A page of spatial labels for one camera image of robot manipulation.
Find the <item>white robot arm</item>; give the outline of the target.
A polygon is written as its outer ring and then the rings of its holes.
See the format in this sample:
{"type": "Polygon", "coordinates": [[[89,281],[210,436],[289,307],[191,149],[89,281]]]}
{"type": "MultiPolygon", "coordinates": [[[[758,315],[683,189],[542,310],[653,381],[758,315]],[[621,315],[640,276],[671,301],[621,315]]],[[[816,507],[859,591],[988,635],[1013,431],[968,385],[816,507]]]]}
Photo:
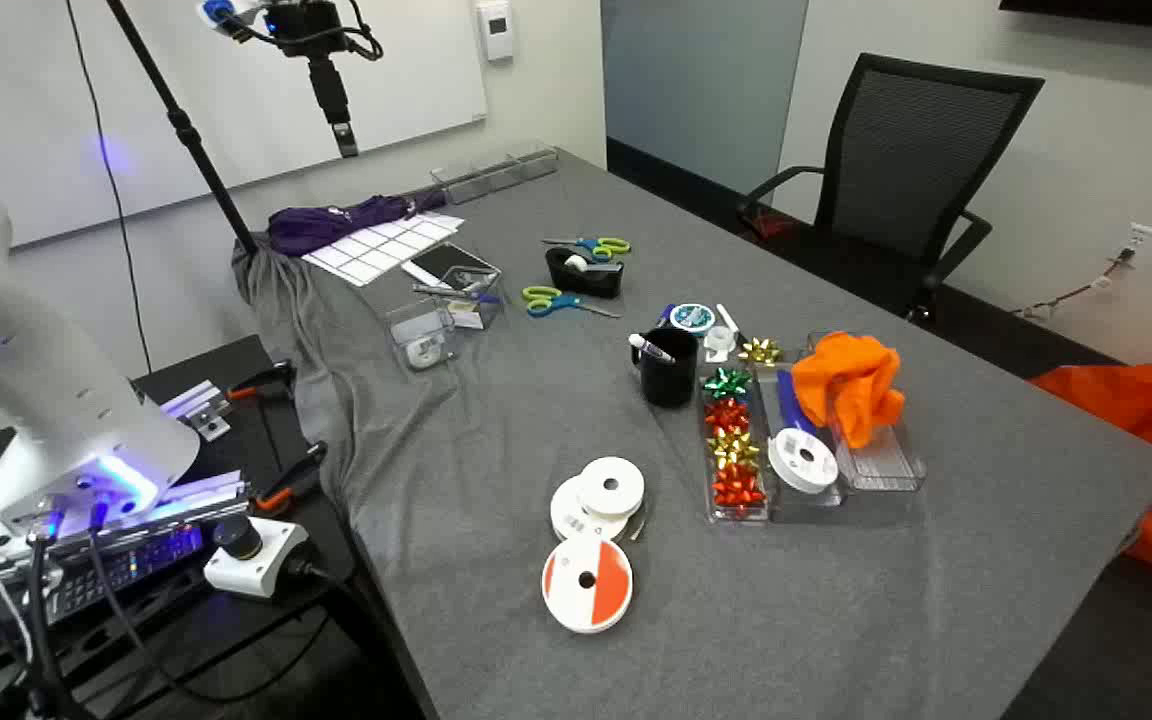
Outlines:
{"type": "Polygon", "coordinates": [[[95,340],[27,293],[11,268],[0,204],[0,522],[11,537],[80,537],[132,521],[191,468],[201,436],[141,399],[95,340]]]}

